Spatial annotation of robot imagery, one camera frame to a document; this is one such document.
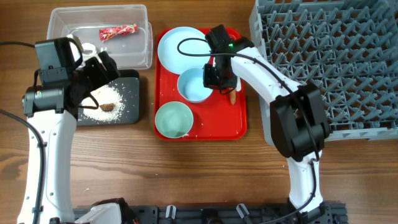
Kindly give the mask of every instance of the brown object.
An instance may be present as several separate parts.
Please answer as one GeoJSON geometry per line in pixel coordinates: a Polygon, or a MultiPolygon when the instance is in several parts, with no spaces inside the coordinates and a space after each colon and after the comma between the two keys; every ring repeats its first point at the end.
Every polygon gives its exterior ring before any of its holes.
{"type": "Polygon", "coordinates": [[[232,92],[229,93],[229,100],[231,101],[232,105],[235,105],[235,103],[236,103],[236,89],[232,90],[232,92]]]}
{"type": "Polygon", "coordinates": [[[103,110],[105,112],[110,112],[114,108],[114,103],[108,103],[108,104],[100,105],[99,107],[101,108],[101,110],[103,110]]]}
{"type": "MultiPolygon", "coordinates": [[[[35,43],[45,39],[55,7],[125,3],[4,0],[0,30],[3,34],[12,31],[13,38],[3,40],[35,43]]],[[[215,0],[204,4],[150,0],[145,5],[154,38],[166,27],[212,27],[221,22],[250,37],[248,18],[254,1],[215,0]]],[[[34,49],[1,46],[1,109],[26,119],[21,95],[32,85],[38,64],[34,49]]],[[[77,129],[70,171],[73,208],[90,208],[95,202],[115,197],[124,197],[132,206],[286,203],[290,191],[287,161],[265,142],[259,95],[249,85],[249,129],[243,138],[174,142],[162,141],[154,134],[154,67],[140,70],[140,81],[145,82],[140,85],[140,95],[144,96],[140,108],[144,111],[137,124],[77,129]]],[[[30,139],[27,128],[18,122],[0,115],[0,123],[0,217],[1,223],[15,224],[24,200],[30,139]]],[[[397,146],[396,139],[325,144],[320,190],[325,200],[347,203],[350,224],[397,222],[397,146]]]]}

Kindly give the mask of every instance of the light blue plate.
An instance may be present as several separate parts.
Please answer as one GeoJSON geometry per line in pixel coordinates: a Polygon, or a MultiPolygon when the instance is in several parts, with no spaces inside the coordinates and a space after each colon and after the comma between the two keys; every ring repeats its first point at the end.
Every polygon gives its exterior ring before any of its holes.
{"type": "Polygon", "coordinates": [[[191,103],[200,103],[207,99],[212,89],[203,86],[203,69],[191,68],[183,72],[177,82],[178,92],[191,103]]]}
{"type": "MultiPolygon", "coordinates": [[[[210,57],[190,57],[177,51],[178,43],[190,37],[205,39],[204,33],[192,27],[174,28],[161,38],[157,47],[157,56],[168,71],[181,75],[190,68],[203,68],[209,61],[210,57]]],[[[200,40],[188,40],[181,44],[180,50],[190,54],[210,53],[209,45],[200,40]]]]}
{"type": "Polygon", "coordinates": [[[156,129],[167,138],[180,138],[188,134],[192,125],[192,111],[181,102],[168,102],[156,112],[156,129]]]}

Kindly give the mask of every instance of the dish rack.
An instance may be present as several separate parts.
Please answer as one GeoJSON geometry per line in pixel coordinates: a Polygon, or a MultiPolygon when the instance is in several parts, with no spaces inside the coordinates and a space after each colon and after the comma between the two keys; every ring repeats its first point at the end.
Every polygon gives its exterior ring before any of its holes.
{"type": "MultiPolygon", "coordinates": [[[[398,138],[396,1],[256,0],[251,40],[269,63],[319,87],[327,140],[398,138]]],[[[260,98],[264,135],[269,107],[260,98]]]]}

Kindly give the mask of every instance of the table top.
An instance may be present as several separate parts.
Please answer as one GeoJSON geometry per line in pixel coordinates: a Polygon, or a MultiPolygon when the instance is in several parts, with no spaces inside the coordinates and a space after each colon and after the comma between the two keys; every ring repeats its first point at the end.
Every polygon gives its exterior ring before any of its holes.
{"type": "MultiPolygon", "coordinates": [[[[52,9],[142,1],[2,0],[0,41],[44,40],[52,9]]],[[[154,39],[178,26],[224,24],[249,37],[254,1],[147,0],[154,39]]],[[[21,98],[39,67],[35,51],[0,48],[0,108],[23,117],[21,98]]],[[[248,131],[238,141],[168,142],[153,130],[155,68],[139,71],[142,118],[134,125],[78,128],[72,145],[74,208],[124,197],[130,205],[261,205],[285,202],[287,161],[266,144],[258,94],[246,85],[248,131]]],[[[0,116],[0,223],[15,223],[27,177],[26,128],[0,116]]],[[[392,223],[398,219],[398,140],[327,142],[320,164],[325,200],[347,204],[350,223],[392,223]]]]}

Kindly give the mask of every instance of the red tray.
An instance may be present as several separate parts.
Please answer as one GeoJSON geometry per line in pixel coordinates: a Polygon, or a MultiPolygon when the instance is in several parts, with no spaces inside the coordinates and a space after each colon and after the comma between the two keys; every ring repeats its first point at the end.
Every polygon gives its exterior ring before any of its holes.
{"type": "MultiPolygon", "coordinates": [[[[163,35],[169,30],[163,30],[157,36],[157,45],[163,35]]],[[[210,31],[207,28],[198,30],[204,34],[210,31]]],[[[233,39],[241,37],[234,29],[227,28],[227,31],[233,39]]],[[[174,141],[214,141],[235,140],[246,133],[248,130],[248,116],[246,113],[246,95],[243,80],[241,80],[242,90],[236,92],[236,104],[232,105],[229,101],[229,95],[221,95],[218,90],[214,90],[204,102],[190,103],[178,93],[177,79],[178,75],[166,70],[156,54],[154,114],[156,115],[157,110],[170,101],[185,103],[193,113],[193,126],[186,136],[178,139],[169,139],[161,135],[154,124],[155,133],[158,137],[174,141]]]]}

